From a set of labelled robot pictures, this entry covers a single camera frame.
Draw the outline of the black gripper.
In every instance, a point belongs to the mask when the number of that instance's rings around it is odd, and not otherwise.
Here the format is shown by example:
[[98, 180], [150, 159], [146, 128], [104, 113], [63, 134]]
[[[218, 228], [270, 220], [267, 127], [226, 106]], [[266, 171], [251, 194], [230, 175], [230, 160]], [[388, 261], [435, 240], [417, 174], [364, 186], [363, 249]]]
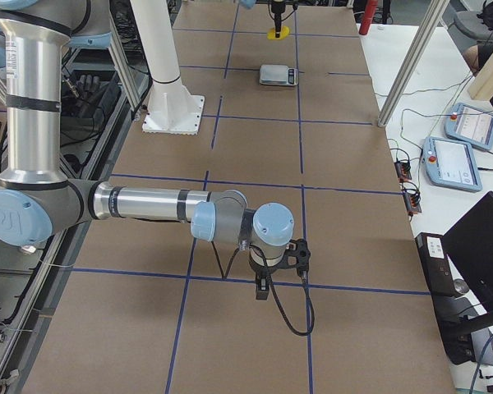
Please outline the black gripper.
[[288, 269], [288, 263], [281, 260], [275, 265], [266, 267], [263, 263], [256, 262], [252, 257], [249, 258], [249, 264], [255, 273], [256, 280], [256, 300], [267, 300], [270, 294], [270, 285], [268, 283], [268, 274], [275, 273], [280, 269]]
[[274, 37], [279, 38], [282, 29], [282, 14], [286, 10], [285, 0], [271, 0], [270, 10], [274, 14]]

